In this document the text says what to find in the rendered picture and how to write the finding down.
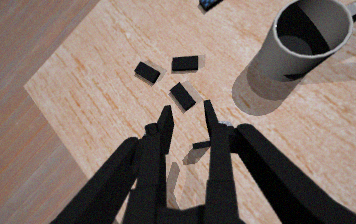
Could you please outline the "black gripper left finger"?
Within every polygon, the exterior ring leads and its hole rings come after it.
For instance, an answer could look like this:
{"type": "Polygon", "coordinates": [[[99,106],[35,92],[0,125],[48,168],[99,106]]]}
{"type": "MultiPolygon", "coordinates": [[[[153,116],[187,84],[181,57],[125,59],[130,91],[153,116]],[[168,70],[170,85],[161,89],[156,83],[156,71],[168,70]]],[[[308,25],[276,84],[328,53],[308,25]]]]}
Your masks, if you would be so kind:
{"type": "Polygon", "coordinates": [[[128,194],[122,224],[157,224],[157,208],[167,207],[165,155],[173,129],[166,105],[157,123],[146,125],[141,139],[125,139],[49,224],[113,224],[128,194]]]}

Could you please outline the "grey mug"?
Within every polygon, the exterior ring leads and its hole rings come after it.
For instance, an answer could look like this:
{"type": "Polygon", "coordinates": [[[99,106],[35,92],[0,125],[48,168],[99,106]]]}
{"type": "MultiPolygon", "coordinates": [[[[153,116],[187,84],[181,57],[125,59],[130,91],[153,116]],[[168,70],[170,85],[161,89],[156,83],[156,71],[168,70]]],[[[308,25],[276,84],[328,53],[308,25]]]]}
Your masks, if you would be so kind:
{"type": "Polygon", "coordinates": [[[347,43],[355,22],[356,2],[293,0],[275,17],[259,52],[259,67],[276,81],[299,79],[347,43]]]}

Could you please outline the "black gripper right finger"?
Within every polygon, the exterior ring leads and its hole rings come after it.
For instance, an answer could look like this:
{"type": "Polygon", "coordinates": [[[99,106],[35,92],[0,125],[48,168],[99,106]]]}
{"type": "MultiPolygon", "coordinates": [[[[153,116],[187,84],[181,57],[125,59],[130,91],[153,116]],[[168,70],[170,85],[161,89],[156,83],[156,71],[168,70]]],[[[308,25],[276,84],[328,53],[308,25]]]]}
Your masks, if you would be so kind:
{"type": "Polygon", "coordinates": [[[231,153],[239,155],[282,224],[356,224],[356,213],[331,198],[253,125],[234,128],[218,121],[211,101],[203,102],[211,143],[203,224],[240,224],[231,153]]]}

